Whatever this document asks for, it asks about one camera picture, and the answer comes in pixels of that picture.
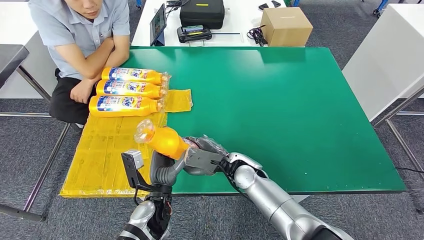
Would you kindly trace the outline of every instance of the man's hand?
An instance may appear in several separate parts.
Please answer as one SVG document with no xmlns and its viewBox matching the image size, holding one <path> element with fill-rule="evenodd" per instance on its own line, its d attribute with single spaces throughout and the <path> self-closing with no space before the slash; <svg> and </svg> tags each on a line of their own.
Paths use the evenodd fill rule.
<svg viewBox="0 0 424 240">
<path fill-rule="evenodd" d="M 93 91 L 93 85 L 96 81 L 92 79 L 83 79 L 70 91 L 70 99 L 77 103 L 87 104 Z"/>
</svg>

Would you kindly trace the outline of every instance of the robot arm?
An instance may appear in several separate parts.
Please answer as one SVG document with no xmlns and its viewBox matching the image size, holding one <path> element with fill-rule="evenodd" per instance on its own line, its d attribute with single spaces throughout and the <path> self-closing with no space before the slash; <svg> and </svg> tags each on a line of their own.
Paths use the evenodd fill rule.
<svg viewBox="0 0 424 240">
<path fill-rule="evenodd" d="M 262 166 L 241 153 L 221 161 L 235 185 L 242 189 L 263 216 L 286 240 L 353 240 L 306 211 L 286 191 L 268 178 Z"/>
<path fill-rule="evenodd" d="M 128 164 L 131 162 L 129 160 L 131 157 L 125 160 L 124 156 L 128 152 L 122 154 L 130 186 L 136 190 L 142 189 L 152 193 L 135 209 L 118 239 L 164 240 L 167 238 L 172 214 L 172 185 L 178 173 L 184 169 L 193 175 L 223 172 L 229 183 L 239 192 L 240 190 L 245 192 L 285 240 L 353 240 L 344 231 L 326 224 L 306 211 L 286 191 L 269 179 L 266 172 L 262 170 L 262 166 L 255 160 L 241 153 L 226 153 L 222 151 L 221 146 L 204 147 L 204 149 L 207 150 L 190 147 L 175 163 L 174 160 L 154 152 L 150 168 L 152 185 L 146 184 L 138 171 L 134 172 L 140 164 L 138 166 L 136 163 Z"/>
</svg>

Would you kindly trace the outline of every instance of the black pants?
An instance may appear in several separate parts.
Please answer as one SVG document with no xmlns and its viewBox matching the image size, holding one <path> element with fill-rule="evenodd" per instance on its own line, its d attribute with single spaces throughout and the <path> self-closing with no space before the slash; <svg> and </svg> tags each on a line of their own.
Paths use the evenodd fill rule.
<svg viewBox="0 0 424 240">
<path fill-rule="evenodd" d="M 81 80 L 73 77 L 60 77 L 59 73 L 60 70 L 56 69 L 57 85 L 50 100 L 50 116 L 66 123 L 86 124 L 89 117 L 89 105 L 71 99 L 71 90 Z M 90 98 L 94 95 L 96 95 L 95 87 L 93 87 Z"/>
</svg>

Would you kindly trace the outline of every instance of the orange bottle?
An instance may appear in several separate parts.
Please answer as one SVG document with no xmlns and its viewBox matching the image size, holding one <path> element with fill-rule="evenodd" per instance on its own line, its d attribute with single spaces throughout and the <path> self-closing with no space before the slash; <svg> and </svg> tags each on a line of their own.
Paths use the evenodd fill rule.
<svg viewBox="0 0 424 240">
<path fill-rule="evenodd" d="M 102 80 L 140 81 L 155 85 L 169 82 L 170 75 L 167 72 L 160 73 L 151 69 L 106 67 L 101 72 Z"/>
<path fill-rule="evenodd" d="M 142 96 L 151 99 L 162 98 L 168 92 L 167 82 L 162 86 L 141 81 L 100 80 L 95 87 L 99 95 Z"/>
<path fill-rule="evenodd" d="M 179 160 L 189 147 L 198 148 L 195 143 L 180 137 L 174 129 L 157 127 L 150 119 L 144 119 L 138 124 L 134 139 L 175 160 Z"/>
<path fill-rule="evenodd" d="M 142 96 L 96 95 L 90 100 L 90 114 L 96 117 L 144 117 L 162 112 L 165 100 L 153 100 Z"/>
</svg>

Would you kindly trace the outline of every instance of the metal frame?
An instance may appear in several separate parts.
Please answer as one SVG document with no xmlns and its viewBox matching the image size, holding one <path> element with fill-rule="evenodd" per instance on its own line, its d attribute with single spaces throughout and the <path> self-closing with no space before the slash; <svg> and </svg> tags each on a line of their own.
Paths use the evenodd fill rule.
<svg viewBox="0 0 424 240">
<path fill-rule="evenodd" d="M 29 85 L 31 85 L 37 93 L 39 93 L 46 101 L 50 103 L 50 95 L 44 90 L 44 88 L 25 70 L 25 68 L 20 65 L 16 71 L 25 79 Z M 36 118 L 50 118 L 48 113 L 24 113 L 24 112 L 0 112 L 0 117 L 36 117 Z M 0 213 L 4 213 L 10 216 L 14 216 L 21 219 L 27 219 L 32 220 L 36 222 L 43 222 L 46 220 L 46 217 L 43 215 L 35 214 L 30 212 L 31 207 L 34 204 L 34 200 L 36 199 L 38 193 L 40 192 L 40 188 L 43 185 L 44 181 L 46 180 L 47 173 L 49 172 L 50 168 L 52 167 L 53 161 L 56 157 L 56 155 L 59 152 L 59 149 L 62 145 L 62 142 L 65 139 L 65 136 L 69 130 L 69 128 L 72 127 L 77 132 L 80 132 L 81 129 L 75 124 L 75 123 L 66 123 L 62 133 L 60 134 L 56 144 L 54 145 L 53 151 L 51 152 L 50 156 L 48 157 L 47 162 L 44 165 L 44 168 L 38 177 L 37 182 L 35 183 L 34 188 L 32 189 L 31 193 L 29 194 L 28 199 L 26 200 L 25 207 L 22 209 L 18 209 L 15 207 L 10 207 L 4 204 L 0 204 Z"/>
<path fill-rule="evenodd" d="M 398 131 L 398 129 L 395 127 L 395 125 L 392 122 L 392 118 L 396 115 L 399 116 L 424 116 L 424 112 L 421 111 L 402 111 L 407 106 L 409 106 L 411 103 L 413 103 L 417 98 L 419 98 L 421 95 L 424 94 L 424 85 L 415 91 L 411 96 L 409 96 L 407 99 L 405 99 L 401 104 L 399 104 L 397 107 L 395 107 L 393 110 L 391 110 L 389 113 L 387 113 L 381 120 L 379 120 L 376 124 L 373 125 L 373 127 L 376 129 L 378 128 L 382 123 L 386 122 L 390 128 L 390 130 L 393 132 L 394 136 L 399 141 L 400 145 L 402 146 L 403 150 L 406 152 L 406 155 L 414 165 L 415 169 L 418 171 L 424 172 L 423 167 L 420 165 L 418 160 L 415 158 L 414 154 L 412 153 L 411 149 L 405 142 L 405 140 L 402 138 L 401 133 Z M 418 174 L 424 181 L 424 173 L 419 172 Z"/>
</svg>

